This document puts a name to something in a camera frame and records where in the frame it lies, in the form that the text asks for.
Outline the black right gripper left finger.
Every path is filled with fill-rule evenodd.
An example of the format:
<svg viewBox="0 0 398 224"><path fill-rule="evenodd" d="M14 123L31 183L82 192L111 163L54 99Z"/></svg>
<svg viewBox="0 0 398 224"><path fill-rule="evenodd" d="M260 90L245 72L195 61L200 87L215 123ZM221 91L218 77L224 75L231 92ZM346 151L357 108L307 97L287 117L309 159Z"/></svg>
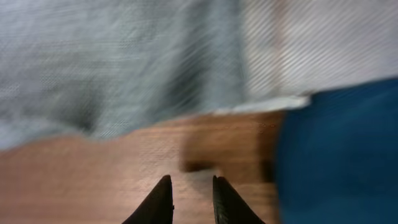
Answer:
<svg viewBox="0 0 398 224"><path fill-rule="evenodd" d="M173 215L172 181L165 175L122 224L172 224Z"/></svg>

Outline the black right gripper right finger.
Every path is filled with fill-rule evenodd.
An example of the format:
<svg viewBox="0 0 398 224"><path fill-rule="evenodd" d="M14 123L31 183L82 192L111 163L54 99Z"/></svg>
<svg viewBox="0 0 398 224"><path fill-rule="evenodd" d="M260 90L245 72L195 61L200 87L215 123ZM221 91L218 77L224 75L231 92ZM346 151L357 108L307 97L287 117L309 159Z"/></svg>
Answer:
<svg viewBox="0 0 398 224"><path fill-rule="evenodd" d="M265 224L224 177L213 177L216 224Z"/></svg>

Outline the light blue denim shorts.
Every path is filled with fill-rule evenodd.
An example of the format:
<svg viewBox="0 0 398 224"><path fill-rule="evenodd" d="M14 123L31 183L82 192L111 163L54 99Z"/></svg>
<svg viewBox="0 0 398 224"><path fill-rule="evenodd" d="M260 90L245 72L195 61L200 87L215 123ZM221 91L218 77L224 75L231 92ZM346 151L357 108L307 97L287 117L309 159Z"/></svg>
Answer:
<svg viewBox="0 0 398 224"><path fill-rule="evenodd" d="M397 75L397 1L4 0L1 149Z"/></svg>

